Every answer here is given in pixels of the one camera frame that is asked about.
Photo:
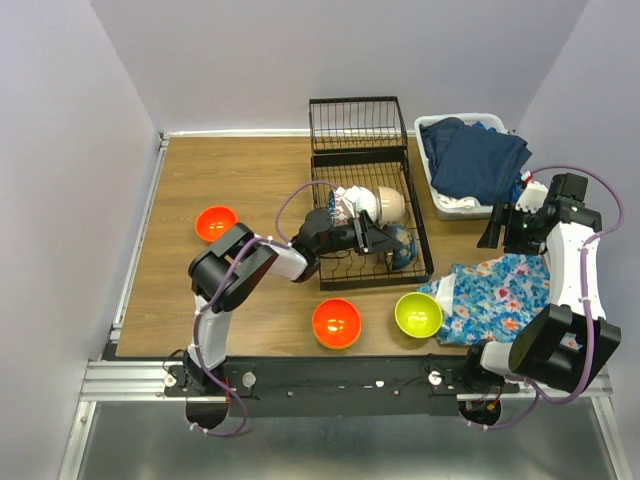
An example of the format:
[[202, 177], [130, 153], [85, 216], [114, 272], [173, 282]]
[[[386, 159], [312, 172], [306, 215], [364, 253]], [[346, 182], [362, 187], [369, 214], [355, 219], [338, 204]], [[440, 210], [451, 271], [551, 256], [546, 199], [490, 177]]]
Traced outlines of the dark floral bowl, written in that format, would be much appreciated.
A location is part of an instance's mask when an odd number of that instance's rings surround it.
[[397, 224], [390, 224], [386, 228], [396, 240], [401, 243], [399, 248], [393, 249], [386, 257], [386, 265], [390, 272], [397, 272], [409, 267], [417, 256], [417, 244], [413, 232]]

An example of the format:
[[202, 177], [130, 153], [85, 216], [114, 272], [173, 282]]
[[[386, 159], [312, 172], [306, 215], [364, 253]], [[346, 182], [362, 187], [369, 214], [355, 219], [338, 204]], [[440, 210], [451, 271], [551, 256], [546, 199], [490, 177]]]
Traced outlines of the white bowl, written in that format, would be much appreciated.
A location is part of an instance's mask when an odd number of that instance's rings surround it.
[[381, 225], [398, 223], [404, 218], [405, 199], [400, 192], [390, 187], [378, 186], [375, 196], [378, 202], [378, 220]]
[[372, 221], [378, 221], [378, 202], [371, 190], [354, 185], [346, 190], [344, 199], [349, 203], [352, 217], [356, 213], [366, 211]]

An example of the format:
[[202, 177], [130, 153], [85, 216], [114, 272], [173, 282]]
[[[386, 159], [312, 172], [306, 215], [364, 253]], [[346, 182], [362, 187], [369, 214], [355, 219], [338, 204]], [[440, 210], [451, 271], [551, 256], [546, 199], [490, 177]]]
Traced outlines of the blue patterned bowl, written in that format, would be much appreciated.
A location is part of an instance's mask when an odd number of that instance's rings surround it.
[[349, 203], [344, 199], [346, 190], [338, 187], [327, 196], [327, 211], [334, 226], [344, 226], [352, 219]]

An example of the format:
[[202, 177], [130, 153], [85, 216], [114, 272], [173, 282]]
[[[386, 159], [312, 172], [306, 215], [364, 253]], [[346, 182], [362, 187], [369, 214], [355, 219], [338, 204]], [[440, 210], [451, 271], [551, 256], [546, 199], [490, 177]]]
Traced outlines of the black wire dish rack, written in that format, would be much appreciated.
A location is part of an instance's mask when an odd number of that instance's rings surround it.
[[434, 266], [398, 98], [312, 99], [309, 128], [315, 207], [326, 209], [339, 227], [363, 214], [392, 238], [385, 247], [365, 243], [322, 255], [321, 289], [427, 282]]

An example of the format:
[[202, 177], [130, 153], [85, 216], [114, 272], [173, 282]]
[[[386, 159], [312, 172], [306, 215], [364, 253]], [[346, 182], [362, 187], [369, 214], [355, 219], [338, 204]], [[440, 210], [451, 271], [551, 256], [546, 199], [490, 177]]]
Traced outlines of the lime green bowl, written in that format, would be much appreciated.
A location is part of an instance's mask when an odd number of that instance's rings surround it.
[[396, 302], [394, 317], [403, 333], [417, 339], [434, 336], [443, 323], [440, 305], [434, 298], [422, 292], [403, 295]]

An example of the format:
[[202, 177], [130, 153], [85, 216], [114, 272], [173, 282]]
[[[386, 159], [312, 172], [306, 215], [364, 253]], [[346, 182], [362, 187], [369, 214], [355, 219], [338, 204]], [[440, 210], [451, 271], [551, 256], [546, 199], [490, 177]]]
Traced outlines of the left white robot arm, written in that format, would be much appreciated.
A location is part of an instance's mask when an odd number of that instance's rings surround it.
[[218, 388], [232, 393], [218, 367], [227, 357], [226, 340], [233, 311], [263, 277], [275, 275], [294, 283], [309, 280], [320, 258], [352, 250], [358, 254], [399, 250], [402, 243], [378, 226], [365, 211], [344, 225], [333, 223], [325, 209], [307, 213], [298, 234], [283, 243], [260, 236], [237, 223], [189, 265], [196, 302], [192, 340], [187, 348], [187, 382], [201, 395]]

